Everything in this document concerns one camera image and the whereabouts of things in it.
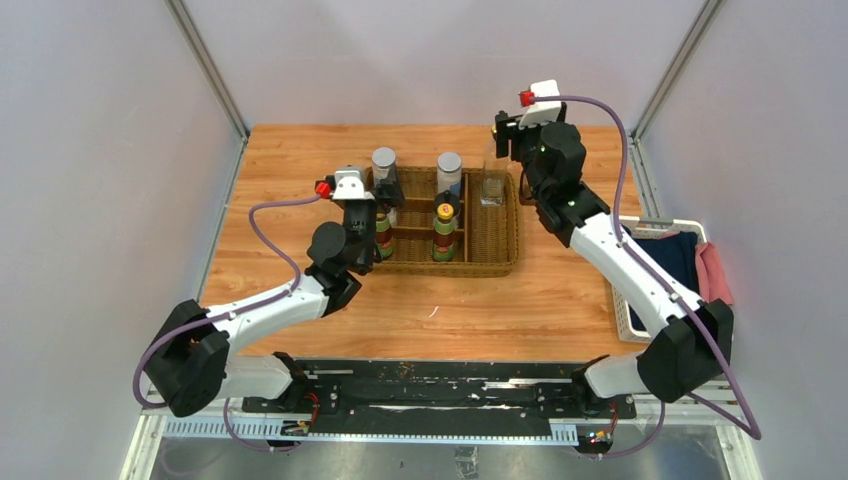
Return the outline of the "silver-lid pepper jar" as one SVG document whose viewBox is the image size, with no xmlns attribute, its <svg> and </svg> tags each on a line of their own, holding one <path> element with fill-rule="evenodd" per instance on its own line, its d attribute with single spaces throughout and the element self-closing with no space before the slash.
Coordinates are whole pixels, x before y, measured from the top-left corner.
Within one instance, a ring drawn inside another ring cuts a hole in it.
<svg viewBox="0 0 848 480">
<path fill-rule="evenodd" d="M 397 156 L 393 149 L 389 147 L 379 147 L 375 149 L 371 156 L 372 175 L 375 185 L 384 183 L 397 184 Z"/>
<path fill-rule="evenodd" d="M 444 152 L 437 159 L 437 192 L 450 191 L 453 195 L 461 195 L 462 159 L 456 152 Z"/>
</svg>

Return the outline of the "woven wicker divided basket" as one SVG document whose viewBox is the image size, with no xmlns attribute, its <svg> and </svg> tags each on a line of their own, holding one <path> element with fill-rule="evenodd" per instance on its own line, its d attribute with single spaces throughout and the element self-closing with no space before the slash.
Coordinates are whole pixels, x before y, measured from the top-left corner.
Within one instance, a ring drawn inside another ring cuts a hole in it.
<svg viewBox="0 0 848 480">
<path fill-rule="evenodd" d="M 394 252 L 374 265 L 376 274 L 493 278 L 514 270 L 520 258 L 522 221 L 518 187 L 512 176 L 505 178 L 503 202 L 485 205 L 481 201 L 483 170 L 463 171 L 455 255 L 439 262 L 432 257 L 436 169 L 401 166 L 397 171 L 405 205 L 398 209 L 393 227 Z"/>
</svg>

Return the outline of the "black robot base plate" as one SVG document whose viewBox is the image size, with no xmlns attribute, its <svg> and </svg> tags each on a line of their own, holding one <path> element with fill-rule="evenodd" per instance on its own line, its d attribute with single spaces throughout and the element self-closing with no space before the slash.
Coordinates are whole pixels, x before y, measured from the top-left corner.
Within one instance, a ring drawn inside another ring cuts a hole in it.
<svg viewBox="0 0 848 480">
<path fill-rule="evenodd" d="M 248 397 L 243 411 L 315 417 L 319 434 L 394 438 L 540 439 L 554 420 L 604 427 L 636 416 L 625 395 L 582 410 L 574 363 L 302 358 L 296 365 L 303 374 L 282 397 Z"/>
</svg>

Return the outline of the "green sauce bottle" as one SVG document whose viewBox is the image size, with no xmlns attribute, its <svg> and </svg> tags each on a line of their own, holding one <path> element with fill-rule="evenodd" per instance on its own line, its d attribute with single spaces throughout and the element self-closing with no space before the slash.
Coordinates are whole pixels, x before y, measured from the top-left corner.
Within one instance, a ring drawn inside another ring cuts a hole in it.
<svg viewBox="0 0 848 480">
<path fill-rule="evenodd" d="M 437 262 L 451 261 L 456 252 L 455 209 L 449 203 L 436 207 L 433 222 L 432 257 Z"/>
<path fill-rule="evenodd" d="M 386 213 L 379 212 L 376 216 L 376 242 L 380 258 L 385 260 L 394 253 L 394 233 L 391 220 Z"/>
</svg>

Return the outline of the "left aluminium frame post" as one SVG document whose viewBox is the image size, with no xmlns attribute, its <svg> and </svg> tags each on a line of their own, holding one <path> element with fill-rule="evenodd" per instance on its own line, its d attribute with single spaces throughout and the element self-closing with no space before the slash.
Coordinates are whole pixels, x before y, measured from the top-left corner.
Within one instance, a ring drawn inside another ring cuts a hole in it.
<svg viewBox="0 0 848 480">
<path fill-rule="evenodd" d="M 165 0 L 164 3 L 187 42 L 230 125 L 241 141 L 246 144 L 250 130 L 190 13 L 188 5 L 183 0 Z"/>
</svg>

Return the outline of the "right aluminium frame post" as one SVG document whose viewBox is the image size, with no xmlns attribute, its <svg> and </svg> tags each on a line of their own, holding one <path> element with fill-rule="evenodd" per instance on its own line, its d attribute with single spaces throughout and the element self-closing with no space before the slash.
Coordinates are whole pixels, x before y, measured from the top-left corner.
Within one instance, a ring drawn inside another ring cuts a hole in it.
<svg viewBox="0 0 848 480">
<path fill-rule="evenodd" d="M 656 85 L 645 108 L 642 110 L 635 127 L 632 129 L 631 139 L 634 144 L 640 142 L 647 135 L 676 82 L 684 72 L 724 4 L 725 2 L 723 0 L 705 0 L 701 2 L 700 8 L 691 25 L 688 27 L 660 81 Z"/>
</svg>

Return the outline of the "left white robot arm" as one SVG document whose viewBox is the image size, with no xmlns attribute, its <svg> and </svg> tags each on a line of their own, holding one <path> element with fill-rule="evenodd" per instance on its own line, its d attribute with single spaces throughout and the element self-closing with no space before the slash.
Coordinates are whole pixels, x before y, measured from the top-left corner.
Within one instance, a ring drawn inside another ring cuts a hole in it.
<svg viewBox="0 0 848 480">
<path fill-rule="evenodd" d="M 363 168 L 341 167 L 316 182 L 313 198 L 339 205 L 343 219 L 316 228 L 307 250 L 309 267 L 242 300 L 203 307 L 189 299 L 176 305 L 135 368 L 139 404 L 166 407 L 176 417 L 194 415 L 219 399 L 268 399 L 283 413 L 304 405 L 307 389 L 291 361 L 242 351 L 283 328 L 345 308 L 361 288 L 360 277 L 382 259 L 378 214 L 405 203 L 394 166 L 373 184 Z M 158 404 L 142 392 L 143 377 L 161 396 Z"/>
</svg>

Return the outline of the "dark blue cloth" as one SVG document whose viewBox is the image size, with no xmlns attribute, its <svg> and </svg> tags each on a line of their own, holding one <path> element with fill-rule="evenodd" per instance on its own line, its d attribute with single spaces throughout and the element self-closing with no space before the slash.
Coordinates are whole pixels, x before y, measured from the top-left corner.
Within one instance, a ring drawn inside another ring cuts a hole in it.
<svg viewBox="0 0 848 480">
<path fill-rule="evenodd" d="M 662 238 L 637 238 L 624 227 L 635 242 L 682 286 L 700 292 L 695 252 L 699 237 L 694 232 L 671 232 Z"/>
</svg>

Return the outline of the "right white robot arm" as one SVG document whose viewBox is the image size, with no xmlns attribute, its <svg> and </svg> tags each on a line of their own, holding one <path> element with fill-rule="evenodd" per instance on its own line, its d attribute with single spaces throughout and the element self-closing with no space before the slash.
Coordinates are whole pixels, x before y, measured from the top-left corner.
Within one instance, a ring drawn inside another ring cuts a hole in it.
<svg viewBox="0 0 848 480">
<path fill-rule="evenodd" d="M 720 375 L 731 354 L 731 308 L 681 285 L 623 230 L 581 179 L 586 148 L 578 129 L 559 112 L 537 121 L 500 111 L 493 138 L 497 157 L 520 163 L 541 224 L 602 273 L 651 336 L 641 353 L 581 367 L 570 392 L 575 411 L 596 417 L 611 397 L 629 393 L 673 403 Z"/>
</svg>

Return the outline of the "pink cloth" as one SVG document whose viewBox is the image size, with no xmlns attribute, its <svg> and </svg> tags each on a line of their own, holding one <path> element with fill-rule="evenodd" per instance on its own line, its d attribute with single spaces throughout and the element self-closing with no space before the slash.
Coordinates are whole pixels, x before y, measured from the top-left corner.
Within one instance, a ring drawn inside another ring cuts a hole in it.
<svg viewBox="0 0 848 480">
<path fill-rule="evenodd" d="M 701 298 L 707 302 L 721 300 L 732 305 L 733 295 L 726 281 L 717 247 L 711 242 L 698 244 L 695 247 L 694 260 Z"/>
</svg>

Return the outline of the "aluminium frame post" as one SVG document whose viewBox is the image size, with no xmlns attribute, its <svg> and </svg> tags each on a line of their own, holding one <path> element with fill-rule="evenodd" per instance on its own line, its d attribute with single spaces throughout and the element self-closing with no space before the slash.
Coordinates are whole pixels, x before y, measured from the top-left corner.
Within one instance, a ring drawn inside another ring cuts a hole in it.
<svg viewBox="0 0 848 480">
<path fill-rule="evenodd" d="M 241 141 L 246 144 L 250 130 L 190 13 L 188 5 L 183 0 L 165 0 L 164 3 L 187 42 L 230 125 Z"/>
<path fill-rule="evenodd" d="M 700 8 L 691 25 L 688 27 L 660 81 L 656 85 L 645 108 L 642 110 L 635 127 L 632 129 L 631 139 L 634 144 L 640 142 L 647 135 L 676 82 L 684 72 L 724 4 L 725 2 L 723 0 L 705 0 L 701 2 Z"/>
</svg>

